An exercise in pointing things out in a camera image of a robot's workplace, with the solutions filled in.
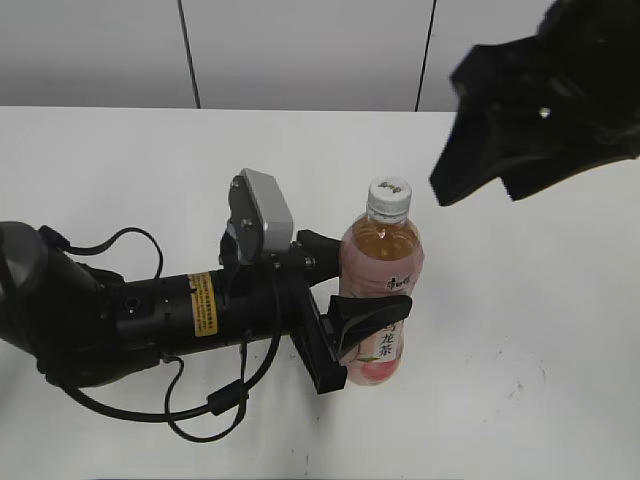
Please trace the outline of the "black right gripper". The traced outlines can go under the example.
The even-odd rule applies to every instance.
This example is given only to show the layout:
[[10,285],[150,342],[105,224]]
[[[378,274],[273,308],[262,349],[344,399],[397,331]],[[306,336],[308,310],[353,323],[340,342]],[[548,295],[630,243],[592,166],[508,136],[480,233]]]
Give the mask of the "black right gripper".
[[429,177],[452,206],[504,174],[513,201],[639,155],[639,4],[555,1],[536,32],[476,45],[451,76],[459,98]]

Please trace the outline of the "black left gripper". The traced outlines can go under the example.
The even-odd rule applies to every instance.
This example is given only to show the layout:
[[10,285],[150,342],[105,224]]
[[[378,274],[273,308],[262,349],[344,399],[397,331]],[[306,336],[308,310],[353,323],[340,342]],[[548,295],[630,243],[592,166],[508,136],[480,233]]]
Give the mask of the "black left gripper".
[[371,335],[409,316],[413,301],[407,295],[332,296],[325,324],[311,288],[339,277],[340,247],[340,240],[300,230],[285,253],[245,265],[226,227],[218,271],[219,335],[228,342],[270,341],[263,362],[244,380],[246,391],[270,369],[283,336],[291,338],[318,394],[339,391],[347,379],[339,360]]

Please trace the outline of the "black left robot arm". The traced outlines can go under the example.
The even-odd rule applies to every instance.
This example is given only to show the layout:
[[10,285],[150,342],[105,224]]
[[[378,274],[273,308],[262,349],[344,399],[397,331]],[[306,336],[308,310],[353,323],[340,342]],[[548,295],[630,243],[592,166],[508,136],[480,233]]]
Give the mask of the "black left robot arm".
[[321,313],[311,289],[339,274],[337,240],[299,232],[287,251],[239,257],[225,235],[217,270],[128,282],[76,261],[55,233],[21,222],[1,226],[1,256],[18,304],[1,306],[1,337],[32,355],[51,382],[106,385],[188,355],[273,334],[292,339],[315,390],[342,389],[341,360],[369,335],[404,320],[403,294],[332,296]]

